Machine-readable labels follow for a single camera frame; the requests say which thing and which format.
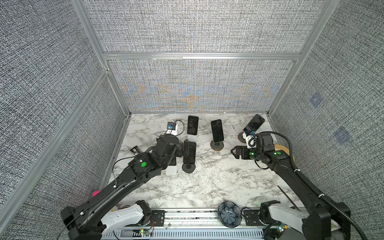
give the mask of pink object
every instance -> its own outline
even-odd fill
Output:
[[[100,191],[94,191],[94,192],[92,193],[92,197],[96,196],[99,192],[100,192]]]

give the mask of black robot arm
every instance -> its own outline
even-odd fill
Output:
[[[182,156],[182,145],[176,136],[165,134],[157,139],[157,144],[148,152],[140,153],[128,164],[123,172],[96,196],[77,207],[66,207],[61,211],[61,218],[69,230],[71,240],[97,240],[106,228],[101,219],[113,206],[134,189],[146,183],[149,179],[160,175],[166,169],[174,156]],[[147,203],[139,204],[144,217],[141,223],[146,223],[151,210]]]
[[[271,133],[279,135],[288,141],[291,150],[290,155],[282,150],[275,150]],[[284,212],[285,216],[287,216],[286,213],[290,212],[292,213],[290,215],[292,219],[301,217],[300,223],[296,224],[296,230],[303,233],[306,239],[324,240],[333,237],[335,239],[349,240],[351,225],[358,231],[363,240],[367,239],[363,230],[350,218],[351,211],[349,207],[343,202],[334,202],[296,167],[293,161],[291,143],[284,135],[277,132],[261,132],[256,134],[254,139],[256,147],[250,149],[251,158],[255,159],[255,162],[265,163],[272,171],[277,173],[296,193],[308,211],[308,215],[303,217],[303,214],[291,210],[287,211],[287,209],[284,209],[285,207],[279,209],[280,202],[278,201],[270,201],[261,204],[261,221],[266,224],[273,223],[274,218],[271,217],[271,211],[278,217],[279,211]],[[331,231],[332,220],[340,226],[338,230]]]

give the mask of round phone stand base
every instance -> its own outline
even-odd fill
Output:
[[[247,142],[245,141],[245,139],[243,138],[243,132],[239,133],[239,135],[237,135],[237,138],[239,139],[240,142],[242,142],[242,143],[247,143]]]
[[[183,171],[186,173],[192,173],[195,170],[195,168],[196,168],[195,164],[183,163],[183,165],[181,165],[181,169],[183,169]]]
[[[215,151],[221,151],[224,148],[224,143],[223,142],[214,142],[213,140],[211,141],[211,148]]]

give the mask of aluminum frame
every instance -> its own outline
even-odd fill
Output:
[[[129,110],[128,103],[123,95],[123,92],[121,91],[119,84],[117,83],[113,75],[112,69],[110,68],[107,61],[103,57],[103,53],[104,53],[103,48],[101,46],[99,38],[97,37],[94,27],[91,24],[91,19],[88,15],[88,12],[84,6],[83,1],[71,0],[71,2],[80,18],[80,22],[83,25],[86,34],[88,35],[88,38],[93,46],[96,56],[100,61],[100,64],[102,65],[103,68],[108,68],[108,71],[109,71],[108,80],[109,80],[109,83],[111,84],[113,92],[115,93],[116,99],[120,104],[121,109],[123,110],[125,116],[129,116],[131,112]]]
[[[103,69],[0,209],[0,238],[106,78]]]
[[[128,53],[105,52],[104,59],[152,59],[152,60],[299,60],[300,53]]]
[[[309,34],[307,40],[304,43],[303,48],[301,49],[301,56],[299,60],[292,65],[287,77],[283,81],[283,84],[280,86],[280,89],[272,100],[271,106],[268,109],[268,114],[270,116],[273,116],[277,106],[280,104],[284,95],[287,93],[289,87],[291,86],[291,83],[295,79],[305,59],[313,48],[313,45],[320,36],[322,30],[324,29],[326,23],[328,22],[329,18],[331,17],[333,11],[335,10],[339,2],[340,0],[328,0],[325,4],[319,17],[317,18],[315,25],[312,28],[311,33]]]
[[[105,188],[108,185],[109,178],[110,178],[110,176],[112,174],[112,171],[113,171],[113,166],[114,166],[114,164],[116,162],[116,159],[117,159],[117,157],[119,155],[121,144],[122,144],[122,141],[124,140],[125,133],[127,132],[127,128],[128,128],[129,122],[131,121],[131,117],[132,117],[132,115],[129,115],[124,120],[124,124],[123,124],[123,126],[121,128],[121,131],[120,131],[120,134],[119,134],[119,138],[118,138],[118,140],[116,142],[115,149],[113,150],[113,154],[112,154],[111,159],[109,161],[107,170],[105,171],[105,174],[104,174],[103,180],[102,180],[102,182],[100,184],[100,189],[99,190],[102,190],[103,188]]]
[[[245,114],[245,113],[249,113],[249,114],[266,114],[267,112],[266,111],[246,111],[246,112],[137,112],[137,111],[133,111],[131,112],[132,114]]]

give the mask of black smartphone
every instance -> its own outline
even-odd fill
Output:
[[[223,125],[221,119],[217,119],[211,122],[212,135],[214,136],[214,142],[224,141]]]
[[[196,143],[195,142],[189,142],[188,141],[188,149],[187,149],[187,154],[183,158],[183,163],[186,164],[195,164],[195,158],[196,158]]]
[[[197,126],[199,125],[199,117],[188,116],[187,134],[197,135]]]
[[[256,131],[259,127],[265,122],[264,118],[259,114],[256,114],[252,120],[247,124],[247,126],[243,129],[245,134],[248,136],[252,131]]]

